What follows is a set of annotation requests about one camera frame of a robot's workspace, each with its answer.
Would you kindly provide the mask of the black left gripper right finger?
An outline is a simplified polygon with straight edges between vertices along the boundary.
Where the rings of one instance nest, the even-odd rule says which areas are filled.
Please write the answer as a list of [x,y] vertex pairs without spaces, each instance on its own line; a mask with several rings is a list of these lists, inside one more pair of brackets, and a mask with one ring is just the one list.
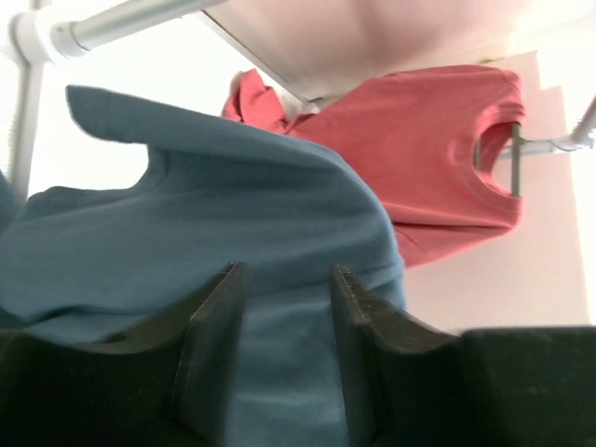
[[331,278],[352,446],[591,446],[591,326],[438,331]]

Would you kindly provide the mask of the blue t shirt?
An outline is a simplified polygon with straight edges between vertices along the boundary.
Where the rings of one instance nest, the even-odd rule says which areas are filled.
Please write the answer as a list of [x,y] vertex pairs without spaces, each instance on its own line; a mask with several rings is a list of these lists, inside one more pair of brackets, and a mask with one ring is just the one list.
[[380,200],[320,145],[113,91],[70,86],[73,121],[143,144],[128,189],[53,187],[1,236],[5,320],[96,342],[174,304],[221,267],[250,270],[230,446],[344,446],[329,275],[342,265],[403,305]]

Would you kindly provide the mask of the white rack base foot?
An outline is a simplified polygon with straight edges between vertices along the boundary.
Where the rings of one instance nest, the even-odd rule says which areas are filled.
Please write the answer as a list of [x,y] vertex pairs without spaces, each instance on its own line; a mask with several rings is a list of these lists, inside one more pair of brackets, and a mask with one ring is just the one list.
[[60,64],[88,52],[75,38],[75,23],[65,10],[52,6],[21,12],[9,23],[10,42],[20,68],[19,97],[10,137],[9,180],[21,198],[29,192],[44,70],[48,64]]

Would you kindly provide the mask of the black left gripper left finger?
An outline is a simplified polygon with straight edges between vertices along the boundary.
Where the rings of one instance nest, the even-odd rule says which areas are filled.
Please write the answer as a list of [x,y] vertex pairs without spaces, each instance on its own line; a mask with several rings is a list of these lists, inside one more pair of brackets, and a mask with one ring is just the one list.
[[1,333],[5,446],[220,446],[245,307],[243,263],[97,344]]

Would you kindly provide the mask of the silver rack pole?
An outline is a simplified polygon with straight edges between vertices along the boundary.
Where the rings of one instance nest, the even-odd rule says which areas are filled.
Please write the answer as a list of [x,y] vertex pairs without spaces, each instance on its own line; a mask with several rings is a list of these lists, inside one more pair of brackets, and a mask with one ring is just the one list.
[[97,47],[221,3],[220,0],[125,1],[84,20],[57,23],[51,29],[51,40],[60,54],[80,57]]

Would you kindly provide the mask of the red t shirt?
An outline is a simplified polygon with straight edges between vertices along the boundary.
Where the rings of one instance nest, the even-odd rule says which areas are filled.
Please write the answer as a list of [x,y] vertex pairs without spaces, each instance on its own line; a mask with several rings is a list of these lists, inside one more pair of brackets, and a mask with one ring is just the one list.
[[519,77],[460,65],[365,81],[314,114],[287,117],[256,71],[228,97],[226,118],[335,151],[382,201],[408,267],[511,231],[518,196],[493,169],[525,115]]

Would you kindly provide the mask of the silver horizontal rack rail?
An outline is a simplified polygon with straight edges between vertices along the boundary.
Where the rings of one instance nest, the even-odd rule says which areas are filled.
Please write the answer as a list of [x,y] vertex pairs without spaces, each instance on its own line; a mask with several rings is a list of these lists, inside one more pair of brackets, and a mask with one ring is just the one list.
[[595,99],[577,121],[569,135],[558,139],[521,140],[519,152],[525,155],[573,153],[578,150],[595,148]]

